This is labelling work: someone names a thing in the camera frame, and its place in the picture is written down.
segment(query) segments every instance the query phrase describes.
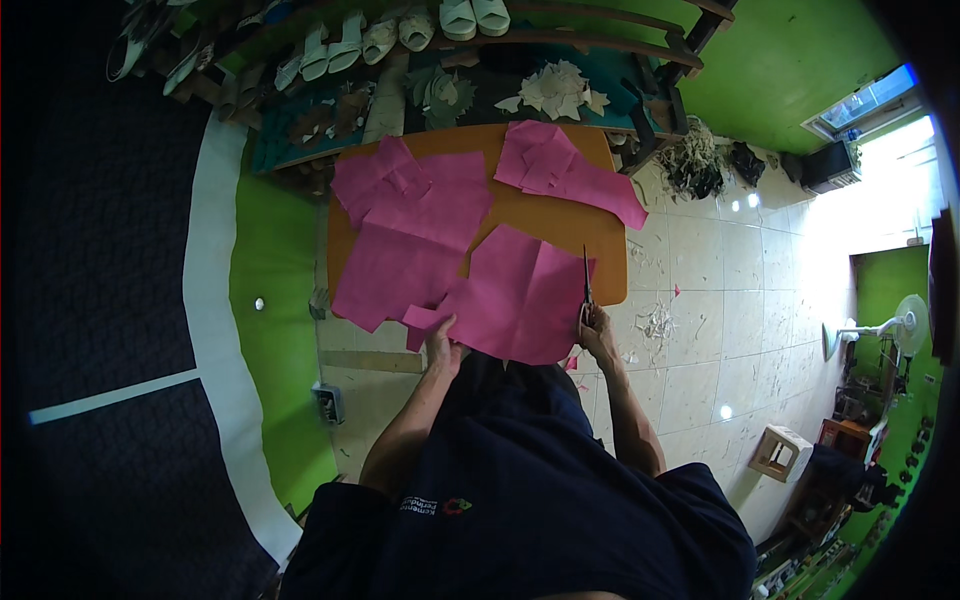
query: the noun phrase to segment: green wall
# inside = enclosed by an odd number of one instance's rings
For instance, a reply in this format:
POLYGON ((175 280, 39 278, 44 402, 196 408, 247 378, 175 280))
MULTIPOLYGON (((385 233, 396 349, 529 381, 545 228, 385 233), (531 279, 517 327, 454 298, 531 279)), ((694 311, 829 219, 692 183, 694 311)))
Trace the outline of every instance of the green wall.
MULTIPOLYGON (((885 322, 897 309, 900 300, 910 294, 918 294, 926 300, 926 260, 928 246, 915 246, 890 250, 887 252, 873 252, 859 257, 860 263, 856 268, 857 277, 857 322, 864 325, 876 325, 885 322)), ((879 339, 861 336, 856 343, 857 365, 854 374, 878 375, 877 360, 879 358, 879 339)), ((899 509, 889 509, 894 514, 894 522, 903 506, 909 501, 910 493, 923 476, 921 471, 926 461, 926 452, 920 455, 920 465, 910 469, 914 475, 913 481, 901 484, 899 474, 906 468, 903 460, 910 453, 910 445, 916 438, 923 416, 935 417, 937 413, 937 399, 940 395, 940 380, 944 370, 938 359, 930 354, 932 345, 927 337, 923 348, 917 353, 910 367, 910 382, 907 385, 906 396, 901 396, 899 405, 890 410, 888 424, 890 433, 883 442, 883 451, 878 463, 890 472, 889 480, 897 483, 906 490, 900 502, 899 509), (936 382, 924 382, 925 374, 933 375, 936 382)), ((876 516, 885 507, 878 507, 870 513, 854 513, 850 521, 840 530, 839 536, 843 541, 860 544, 870 530, 876 516)), ((873 559, 880 544, 874 548, 863 548, 860 556, 854 562, 851 571, 840 585, 837 586, 829 598, 840 598, 852 585, 856 575, 873 559)))
POLYGON ((252 136, 237 182, 237 238, 230 305, 240 350, 263 405, 263 453, 281 504, 299 514, 337 474, 328 433, 310 386, 317 342, 307 302, 313 292, 316 209, 250 173, 252 136), (257 311, 253 301, 263 298, 257 311))
MULTIPOLYGON (((643 12, 688 32, 701 14, 681 0, 579 1, 643 12)), ((325 20, 336 32, 348 8, 365 7, 372 21, 385 4, 340 0, 307 19, 284 22, 250 48, 250 56, 233 55, 225 66, 237 70, 246 59, 300 39, 306 21, 325 20)), ((714 36, 701 55, 703 72, 694 81, 683 79, 679 88, 686 111, 703 117, 715 133, 770 150, 803 155, 819 148, 825 142, 800 124, 902 63, 860 0, 740 0, 733 13, 732 27, 714 36)), ((549 12, 512 12, 512 18, 664 44, 662 31, 632 23, 549 12)))

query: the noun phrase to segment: person's left hand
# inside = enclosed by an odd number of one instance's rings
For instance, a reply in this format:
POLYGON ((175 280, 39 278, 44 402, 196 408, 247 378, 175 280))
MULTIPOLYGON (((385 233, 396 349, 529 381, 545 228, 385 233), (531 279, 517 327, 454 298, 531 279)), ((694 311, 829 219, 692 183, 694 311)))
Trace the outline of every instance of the person's left hand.
POLYGON ((460 359, 464 355, 464 345, 450 342, 446 332, 457 322, 456 315, 450 315, 444 324, 426 339, 426 368, 436 374, 453 379, 460 372, 460 359))

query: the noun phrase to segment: orange table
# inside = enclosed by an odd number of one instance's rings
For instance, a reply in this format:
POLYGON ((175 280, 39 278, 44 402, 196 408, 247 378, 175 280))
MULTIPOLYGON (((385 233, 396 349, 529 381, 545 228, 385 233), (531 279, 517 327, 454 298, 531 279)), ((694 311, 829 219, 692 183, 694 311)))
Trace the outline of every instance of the orange table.
MULTIPOLYGON (((560 127, 590 164, 613 170, 610 149, 602 131, 578 125, 560 127)), ((524 194, 506 183, 494 181, 493 173, 500 159, 506 133, 505 124, 494 124, 403 136, 410 152, 417 157, 483 151, 487 181, 490 191, 493 192, 493 208, 473 238, 458 275, 468 275, 473 249, 496 226, 505 223, 577 256, 583 254, 583 246, 586 244, 587 254, 597 258, 591 282, 593 301, 605 306, 624 301, 627 298, 627 241, 623 224, 612 213, 595 206, 549 196, 524 194)), ((377 146, 378 143, 373 143, 348 148, 340 154, 340 159, 372 155, 377 146)), ((347 213, 334 196, 330 202, 326 246, 327 283, 331 302, 336 297, 337 283, 344 272, 356 238, 357 232, 350 227, 347 213)))

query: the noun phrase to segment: pink sheet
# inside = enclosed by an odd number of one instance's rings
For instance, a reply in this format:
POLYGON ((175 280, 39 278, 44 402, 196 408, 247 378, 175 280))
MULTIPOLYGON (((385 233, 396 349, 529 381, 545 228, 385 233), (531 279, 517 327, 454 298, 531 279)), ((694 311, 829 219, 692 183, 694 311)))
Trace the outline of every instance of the pink sheet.
POLYGON ((417 162, 402 140, 385 137, 375 155, 343 162, 331 186, 360 235, 331 308, 374 332, 411 304, 440 303, 493 194, 481 152, 417 162))
POLYGON ((629 228, 643 228, 647 219, 629 178, 589 164, 563 130, 550 123, 511 123, 493 178, 526 194, 603 208, 629 228))
MULTIPOLYGON (((592 272, 594 260, 589 261, 592 272)), ((528 365, 563 360, 576 341, 584 301, 583 258, 501 225, 473 251, 470 275, 456 279, 436 310, 411 302, 407 349, 451 314, 451 339, 528 365)))

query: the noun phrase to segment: stool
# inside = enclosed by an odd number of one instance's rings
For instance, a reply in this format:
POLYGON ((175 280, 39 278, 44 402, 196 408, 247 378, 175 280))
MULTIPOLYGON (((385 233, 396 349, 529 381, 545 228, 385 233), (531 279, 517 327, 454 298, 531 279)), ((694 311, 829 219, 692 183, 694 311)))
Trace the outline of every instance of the stool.
POLYGON ((793 483, 804 474, 812 454, 813 444, 792 430, 781 425, 767 425, 748 466, 777 481, 793 483), (784 448, 790 450, 790 460, 786 465, 777 460, 784 448))

